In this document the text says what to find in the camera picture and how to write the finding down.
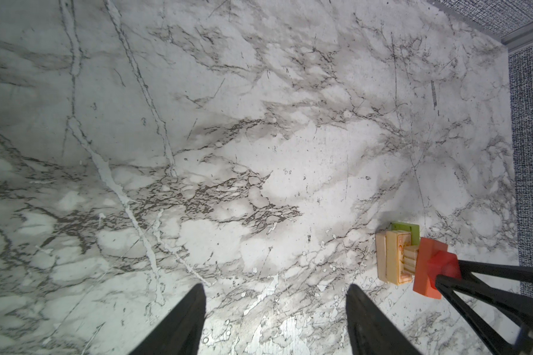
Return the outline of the printed wood block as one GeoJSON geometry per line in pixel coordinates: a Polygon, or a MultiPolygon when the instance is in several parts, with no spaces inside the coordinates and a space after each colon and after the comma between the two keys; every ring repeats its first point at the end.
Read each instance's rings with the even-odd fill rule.
{"type": "Polygon", "coordinates": [[[410,283],[416,274],[419,246],[412,234],[394,230],[386,232],[386,280],[395,285],[410,283]]]}

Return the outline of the aluminium right corner post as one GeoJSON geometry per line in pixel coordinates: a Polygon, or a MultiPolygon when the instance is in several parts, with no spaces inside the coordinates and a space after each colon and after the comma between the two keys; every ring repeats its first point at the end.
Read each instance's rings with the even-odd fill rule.
{"type": "Polygon", "coordinates": [[[533,21],[505,35],[500,42],[510,53],[533,45],[533,21]]]}

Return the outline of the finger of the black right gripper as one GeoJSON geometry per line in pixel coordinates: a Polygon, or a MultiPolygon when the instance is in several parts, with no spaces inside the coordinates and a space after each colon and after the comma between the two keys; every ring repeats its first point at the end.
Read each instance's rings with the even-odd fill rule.
{"type": "Polygon", "coordinates": [[[476,280],[439,276],[436,288],[492,354],[533,354],[533,298],[476,280]]]}
{"type": "Polygon", "coordinates": [[[462,274],[465,272],[477,273],[533,284],[533,267],[505,266],[468,260],[460,260],[459,266],[462,274]]]}

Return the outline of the lime green rectangular block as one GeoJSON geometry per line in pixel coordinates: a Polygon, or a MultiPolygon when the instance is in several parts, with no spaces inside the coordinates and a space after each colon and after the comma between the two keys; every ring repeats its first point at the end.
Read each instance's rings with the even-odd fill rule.
{"type": "Polygon", "coordinates": [[[390,229],[393,231],[403,231],[411,234],[413,246],[420,245],[420,226],[414,223],[392,222],[390,229]]]}

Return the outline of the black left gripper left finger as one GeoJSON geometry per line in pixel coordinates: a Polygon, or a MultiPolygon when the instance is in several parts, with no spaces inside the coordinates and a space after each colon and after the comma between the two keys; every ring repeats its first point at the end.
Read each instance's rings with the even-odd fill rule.
{"type": "Polygon", "coordinates": [[[206,316],[206,294],[199,283],[140,342],[131,355],[187,354],[196,355],[201,342],[206,316]]]}

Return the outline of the plain wood rectangular block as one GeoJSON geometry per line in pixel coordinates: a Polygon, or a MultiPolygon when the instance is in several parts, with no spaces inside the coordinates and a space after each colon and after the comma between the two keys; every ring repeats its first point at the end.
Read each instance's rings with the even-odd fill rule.
{"type": "Polygon", "coordinates": [[[378,279],[387,283],[386,277],[386,232],[378,232],[375,235],[375,247],[377,257],[378,279]]]}

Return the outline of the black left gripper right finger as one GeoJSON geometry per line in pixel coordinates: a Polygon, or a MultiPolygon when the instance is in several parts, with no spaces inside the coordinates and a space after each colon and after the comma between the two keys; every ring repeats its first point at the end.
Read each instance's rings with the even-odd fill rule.
{"type": "Polygon", "coordinates": [[[346,293],[347,330],[352,353],[420,354],[363,290],[352,284],[346,293]]]}

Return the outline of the orange red rectangular block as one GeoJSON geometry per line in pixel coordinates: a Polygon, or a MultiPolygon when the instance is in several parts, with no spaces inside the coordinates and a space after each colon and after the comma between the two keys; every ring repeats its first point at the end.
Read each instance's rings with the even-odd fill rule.
{"type": "Polygon", "coordinates": [[[435,300],[440,300],[442,296],[437,289],[431,286],[431,281],[428,275],[428,262],[440,251],[448,251],[448,245],[430,238],[420,239],[413,283],[414,292],[435,300]]]}

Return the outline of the small red cube block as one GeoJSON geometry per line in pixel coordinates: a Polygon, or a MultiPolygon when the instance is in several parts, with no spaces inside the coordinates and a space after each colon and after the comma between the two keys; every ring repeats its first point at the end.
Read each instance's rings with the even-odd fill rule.
{"type": "Polygon", "coordinates": [[[439,251],[427,261],[427,275],[430,285],[437,290],[435,285],[438,276],[447,276],[455,279],[461,279],[459,260],[456,254],[448,251],[439,251]]]}

